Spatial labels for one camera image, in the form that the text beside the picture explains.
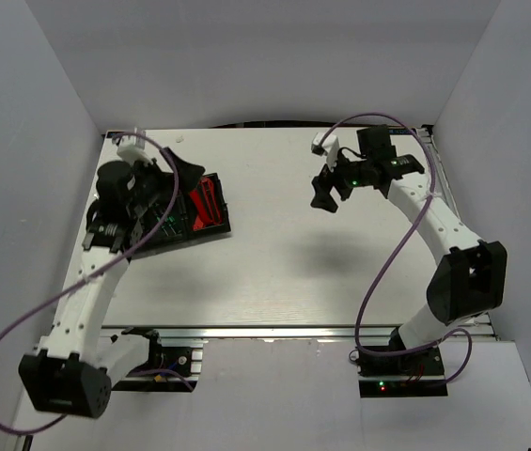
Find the red black utility knife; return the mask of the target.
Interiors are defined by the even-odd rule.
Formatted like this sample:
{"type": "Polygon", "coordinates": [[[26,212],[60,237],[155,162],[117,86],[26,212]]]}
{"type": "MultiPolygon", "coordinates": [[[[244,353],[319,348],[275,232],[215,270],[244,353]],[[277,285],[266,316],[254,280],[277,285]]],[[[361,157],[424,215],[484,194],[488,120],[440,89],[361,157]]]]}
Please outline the red black utility knife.
{"type": "Polygon", "coordinates": [[[214,220],[212,218],[211,206],[202,189],[195,188],[189,193],[189,196],[192,199],[197,212],[193,230],[200,230],[206,226],[212,226],[214,220]]]}

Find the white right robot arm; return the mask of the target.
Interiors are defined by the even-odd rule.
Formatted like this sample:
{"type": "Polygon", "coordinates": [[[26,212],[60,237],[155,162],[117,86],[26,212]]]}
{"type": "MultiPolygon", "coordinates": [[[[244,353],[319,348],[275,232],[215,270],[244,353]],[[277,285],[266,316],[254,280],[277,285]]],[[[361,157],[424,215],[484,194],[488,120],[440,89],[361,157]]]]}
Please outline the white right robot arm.
{"type": "Polygon", "coordinates": [[[314,209],[334,213],[332,194],[347,200],[354,189],[371,187],[398,208],[428,246],[437,268],[426,302],[397,327],[387,345],[389,365],[408,375],[423,362],[426,346],[440,343],[465,321],[497,308],[503,301],[508,253],[499,241],[484,241],[443,199],[434,196],[434,177],[415,156],[399,155],[385,126],[357,133],[358,158],[348,159],[336,135],[318,133],[311,150],[325,158],[313,178],[314,209]]]}

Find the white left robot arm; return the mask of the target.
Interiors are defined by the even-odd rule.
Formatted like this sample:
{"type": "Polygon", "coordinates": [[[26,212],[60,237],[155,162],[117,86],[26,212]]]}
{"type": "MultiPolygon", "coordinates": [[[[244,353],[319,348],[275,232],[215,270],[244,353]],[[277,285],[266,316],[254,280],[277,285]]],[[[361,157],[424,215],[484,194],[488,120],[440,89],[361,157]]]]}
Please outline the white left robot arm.
{"type": "Polygon", "coordinates": [[[97,171],[97,197],[86,212],[78,270],[81,287],[67,295],[51,332],[23,356],[19,374],[39,412],[100,417],[112,389],[134,371],[151,375],[173,368],[159,333],[132,327],[100,336],[117,285],[138,244],[162,230],[176,201],[197,187],[205,169],[169,155],[176,170],[165,173],[143,151],[121,150],[97,171]]]}

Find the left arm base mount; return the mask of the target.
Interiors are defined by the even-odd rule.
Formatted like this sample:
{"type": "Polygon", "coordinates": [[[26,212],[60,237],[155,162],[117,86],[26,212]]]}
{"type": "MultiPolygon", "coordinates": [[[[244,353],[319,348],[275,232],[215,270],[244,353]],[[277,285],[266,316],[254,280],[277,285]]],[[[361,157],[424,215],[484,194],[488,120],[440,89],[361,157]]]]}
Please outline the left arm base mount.
{"type": "Polygon", "coordinates": [[[190,393],[196,387],[197,371],[192,370],[195,348],[179,344],[166,345],[159,332],[148,327],[130,327],[119,334],[112,334],[110,341],[117,343],[124,335],[139,335],[148,340],[148,360],[132,373],[147,370],[151,370],[151,373],[127,377],[114,386],[114,391],[190,393]]]}

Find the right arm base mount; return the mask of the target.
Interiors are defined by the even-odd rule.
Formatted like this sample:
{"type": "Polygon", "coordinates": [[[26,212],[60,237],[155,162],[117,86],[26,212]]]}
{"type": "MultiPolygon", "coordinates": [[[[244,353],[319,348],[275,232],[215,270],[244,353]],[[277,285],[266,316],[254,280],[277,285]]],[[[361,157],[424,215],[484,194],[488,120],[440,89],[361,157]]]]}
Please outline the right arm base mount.
{"type": "Polygon", "coordinates": [[[437,348],[399,357],[349,353],[361,398],[447,397],[445,367],[437,348]]]}

